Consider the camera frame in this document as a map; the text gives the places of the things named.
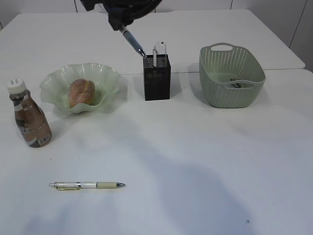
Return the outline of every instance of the bun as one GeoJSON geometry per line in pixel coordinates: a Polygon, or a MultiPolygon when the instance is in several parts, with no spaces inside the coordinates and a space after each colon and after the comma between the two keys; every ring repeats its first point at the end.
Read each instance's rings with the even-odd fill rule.
{"type": "Polygon", "coordinates": [[[94,83],[85,79],[77,79],[74,81],[68,91],[68,102],[70,108],[75,105],[84,103],[90,104],[94,96],[94,83]]]}

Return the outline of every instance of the plastic basket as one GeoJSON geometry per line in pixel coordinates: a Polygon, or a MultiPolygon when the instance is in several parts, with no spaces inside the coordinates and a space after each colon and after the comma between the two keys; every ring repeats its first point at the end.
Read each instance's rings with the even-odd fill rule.
{"type": "Polygon", "coordinates": [[[203,47],[199,71],[206,100],[218,108],[249,106],[265,82],[263,69],[251,52],[227,43],[203,47]],[[229,46],[231,50],[212,50],[216,46],[229,46]]]}

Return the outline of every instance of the table surface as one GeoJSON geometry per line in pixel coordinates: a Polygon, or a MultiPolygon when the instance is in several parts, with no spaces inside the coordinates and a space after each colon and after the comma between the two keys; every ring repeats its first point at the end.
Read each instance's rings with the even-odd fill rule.
{"type": "Polygon", "coordinates": [[[40,102],[34,79],[53,132],[39,149],[23,144],[1,85],[1,234],[312,234],[313,74],[266,76],[250,107],[216,109],[198,73],[172,74],[171,99],[149,102],[142,75],[127,75],[111,105],[81,115],[40,102]]]}
{"type": "MultiPolygon", "coordinates": [[[[152,13],[128,29],[152,53],[165,41],[172,72],[199,71],[200,49],[227,42],[249,49],[263,69],[304,63],[249,10],[152,13]]],[[[121,74],[141,74],[142,59],[103,13],[18,15],[0,33],[0,71],[32,69],[45,77],[67,64],[97,62],[121,74]]]]}

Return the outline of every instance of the bottle cap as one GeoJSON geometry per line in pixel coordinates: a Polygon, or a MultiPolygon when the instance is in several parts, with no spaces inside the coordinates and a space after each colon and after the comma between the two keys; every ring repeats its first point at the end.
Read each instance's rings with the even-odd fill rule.
{"type": "Polygon", "coordinates": [[[18,94],[27,89],[24,81],[19,78],[8,81],[6,87],[10,94],[18,94]]]}

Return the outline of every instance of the bottle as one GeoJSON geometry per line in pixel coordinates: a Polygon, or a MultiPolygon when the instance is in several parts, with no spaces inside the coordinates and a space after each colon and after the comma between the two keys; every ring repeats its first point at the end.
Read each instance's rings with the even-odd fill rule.
{"type": "Polygon", "coordinates": [[[45,114],[30,97],[30,92],[21,79],[7,82],[6,87],[13,101],[15,121],[26,144],[38,148],[46,145],[52,133],[45,114]]]}

